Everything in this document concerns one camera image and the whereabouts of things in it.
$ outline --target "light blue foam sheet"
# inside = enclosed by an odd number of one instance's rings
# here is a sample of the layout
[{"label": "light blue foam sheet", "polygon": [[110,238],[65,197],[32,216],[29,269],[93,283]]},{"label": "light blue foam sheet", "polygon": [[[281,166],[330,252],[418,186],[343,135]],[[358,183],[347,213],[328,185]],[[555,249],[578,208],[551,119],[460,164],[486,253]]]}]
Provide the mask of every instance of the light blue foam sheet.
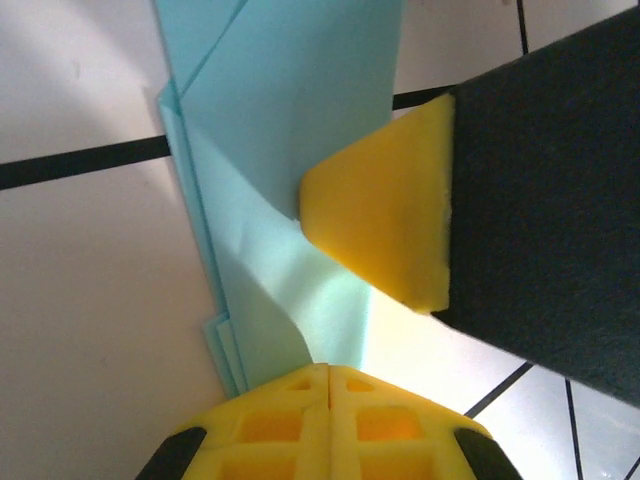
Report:
[{"label": "light blue foam sheet", "polygon": [[235,396],[310,362],[359,367],[370,287],[313,247],[302,175],[390,119],[401,1],[156,0],[159,99]]}]

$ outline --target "square hole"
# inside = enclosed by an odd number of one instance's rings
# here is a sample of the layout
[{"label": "square hole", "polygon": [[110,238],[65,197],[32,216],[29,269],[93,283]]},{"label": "square hole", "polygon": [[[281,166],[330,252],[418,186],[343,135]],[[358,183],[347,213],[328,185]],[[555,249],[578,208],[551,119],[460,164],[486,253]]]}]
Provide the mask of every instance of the square hole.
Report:
[{"label": "square hole", "polygon": [[295,458],[262,458],[255,460],[227,460],[222,464],[219,480],[293,480]]},{"label": "square hole", "polygon": [[418,416],[405,407],[368,407],[356,415],[358,440],[381,442],[423,438]]},{"label": "square hole", "polygon": [[360,458],[361,480],[438,480],[428,452],[392,452]]},{"label": "square hole", "polygon": [[266,410],[247,415],[238,440],[254,442],[297,442],[302,431],[302,412]]}]

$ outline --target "yellow sponge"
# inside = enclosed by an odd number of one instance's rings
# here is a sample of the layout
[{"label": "yellow sponge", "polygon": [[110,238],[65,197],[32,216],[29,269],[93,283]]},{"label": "yellow sponge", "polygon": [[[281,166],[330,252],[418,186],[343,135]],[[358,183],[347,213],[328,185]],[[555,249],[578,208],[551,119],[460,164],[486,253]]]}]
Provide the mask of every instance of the yellow sponge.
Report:
[{"label": "yellow sponge", "polygon": [[443,95],[311,169],[300,186],[307,238],[418,312],[449,302],[454,98]]}]

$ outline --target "white tile floor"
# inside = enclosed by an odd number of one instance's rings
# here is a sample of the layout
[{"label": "white tile floor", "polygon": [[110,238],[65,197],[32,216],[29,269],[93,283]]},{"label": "white tile floor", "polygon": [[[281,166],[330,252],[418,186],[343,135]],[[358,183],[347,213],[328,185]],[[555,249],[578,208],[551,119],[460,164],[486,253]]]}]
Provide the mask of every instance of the white tile floor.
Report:
[{"label": "white tile floor", "polygon": [[[635,2],[524,3],[534,50]],[[521,53],[516,0],[409,0],[396,92]],[[1,0],[0,62],[0,163],[162,133],[150,0]],[[215,302],[167,159],[0,192],[0,272],[0,478],[133,478],[221,400],[200,332]],[[365,370],[457,411],[522,365],[374,302]],[[572,392],[582,478],[629,478],[640,411]],[[563,378],[534,367],[477,418],[526,480],[578,478]]]}]

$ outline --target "black grout line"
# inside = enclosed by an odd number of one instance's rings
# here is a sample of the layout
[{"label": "black grout line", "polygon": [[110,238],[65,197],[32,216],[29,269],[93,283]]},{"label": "black grout line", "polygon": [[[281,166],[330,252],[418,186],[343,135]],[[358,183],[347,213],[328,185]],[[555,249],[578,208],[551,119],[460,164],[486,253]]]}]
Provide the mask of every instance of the black grout line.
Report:
[{"label": "black grout line", "polygon": [[518,23],[520,24],[520,43],[522,44],[522,54],[529,53],[529,39],[527,38],[527,24],[524,19],[524,0],[518,0]]},{"label": "black grout line", "polygon": [[0,164],[0,190],[171,155],[164,135]]},{"label": "black grout line", "polygon": [[578,480],[584,480],[582,474],[582,461],[580,460],[580,444],[578,442],[578,425],[576,424],[576,411],[573,406],[573,392],[571,382],[565,378],[564,385],[567,390],[567,404],[569,405],[569,419],[571,420],[571,436],[573,438],[573,453],[576,457],[576,472]]},{"label": "black grout line", "polygon": [[629,470],[629,473],[625,475],[623,480],[631,480],[631,477],[636,473],[638,467],[640,467],[640,457],[638,457],[638,460],[636,460],[636,463],[633,464],[633,467],[631,467],[631,470]]},{"label": "black grout line", "polygon": [[393,96],[393,110],[417,107],[439,97],[454,85],[444,87],[427,88],[426,90],[416,90],[414,92],[397,93]]},{"label": "black grout line", "polygon": [[531,370],[531,367],[533,367],[533,365],[529,362],[525,362],[520,365],[516,371],[505,378],[496,388],[485,395],[482,400],[471,407],[469,411],[465,413],[465,416],[475,418],[480,412],[491,405],[500,395],[506,392],[509,387],[520,380],[525,373]]}]

